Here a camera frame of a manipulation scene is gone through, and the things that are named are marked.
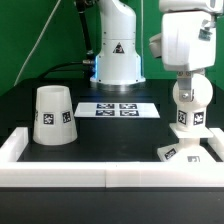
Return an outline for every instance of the upside-down cup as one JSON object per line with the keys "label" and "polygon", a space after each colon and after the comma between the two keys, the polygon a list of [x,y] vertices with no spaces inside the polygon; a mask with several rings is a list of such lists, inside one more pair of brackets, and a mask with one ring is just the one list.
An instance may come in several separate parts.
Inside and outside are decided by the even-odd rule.
{"label": "upside-down cup", "polygon": [[37,89],[33,140],[42,145],[63,145],[77,138],[69,88]]}

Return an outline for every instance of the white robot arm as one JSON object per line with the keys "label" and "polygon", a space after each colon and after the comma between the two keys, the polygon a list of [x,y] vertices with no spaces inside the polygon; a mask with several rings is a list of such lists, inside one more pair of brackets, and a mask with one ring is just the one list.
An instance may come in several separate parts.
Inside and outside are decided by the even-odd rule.
{"label": "white robot arm", "polygon": [[173,89],[177,116],[171,128],[180,142],[158,149],[158,154],[162,161],[189,161],[194,156],[199,161],[212,161],[199,146],[200,138],[212,137],[205,128],[212,86],[204,68],[215,63],[216,17],[223,12],[223,1],[160,0],[159,6],[164,13],[162,32],[150,39],[150,49],[155,57],[162,57],[165,70],[177,72]]}
{"label": "white robot arm", "polygon": [[99,0],[102,48],[96,57],[91,85],[126,91],[144,83],[141,58],[135,50],[136,15],[119,0]]}

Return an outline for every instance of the wall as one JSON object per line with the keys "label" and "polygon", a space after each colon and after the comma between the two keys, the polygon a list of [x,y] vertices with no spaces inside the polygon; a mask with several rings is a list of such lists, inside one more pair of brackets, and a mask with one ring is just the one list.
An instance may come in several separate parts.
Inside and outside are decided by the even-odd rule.
{"label": "wall", "polygon": [[[23,62],[35,44],[56,0],[2,0],[0,8],[0,95],[13,87]],[[157,0],[144,0],[144,48],[141,49],[141,1],[123,0],[137,14],[137,51],[144,52],[144,75],[148,79],[175,78],[175,73],[165,72],[161,60],[152,58],[148,50],[149,37],[160,32],[161,13]],[[87,11],[94,51],[100,50],[100,18],[95,6]],[[208,69],[208,77],[224,89],[224,20],[218,21],[217,60]],[[62,0],[42,41],[25,68],[21,80],[37,77],[48,68],[65,62],[85,58],[81,25],[73,0]],[[81,77],[80,72],[66,73]]]}

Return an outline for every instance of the black tabletop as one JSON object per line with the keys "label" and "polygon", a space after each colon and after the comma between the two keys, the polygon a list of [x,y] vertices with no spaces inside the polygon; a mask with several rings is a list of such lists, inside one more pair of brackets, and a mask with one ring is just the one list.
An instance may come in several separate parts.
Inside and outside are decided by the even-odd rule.
{"label": "black tabletop", "polygon": [[[28,127],[30,143],[18,162],[159,161],[158,147],[178,142],[169,128],[176,119],[174,80],[147,80],[127,93],[91,89],[85,80],[28,79],[0,97],[0,144],[16,127]],[[36,90],[70,88],[79,102],[154,103],[159,119],[76,118],[78,139],[49,148],[33,142]],[[224,92],[213,85],[207,127],[224,127]],[[201,144],[220,161],[206,140]],[[0,223],[223,223],[222,188],[1,188]]]}

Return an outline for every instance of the warning label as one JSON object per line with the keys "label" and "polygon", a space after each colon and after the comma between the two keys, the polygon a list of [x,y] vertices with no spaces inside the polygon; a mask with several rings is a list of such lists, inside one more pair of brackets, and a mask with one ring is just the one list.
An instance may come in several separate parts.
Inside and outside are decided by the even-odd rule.
{"label": "warning label", "polygon": [[124,54],[124,49],[121,46],[121,43],[119,42],[116,46],[116,48],[113,51],[114,54]]}

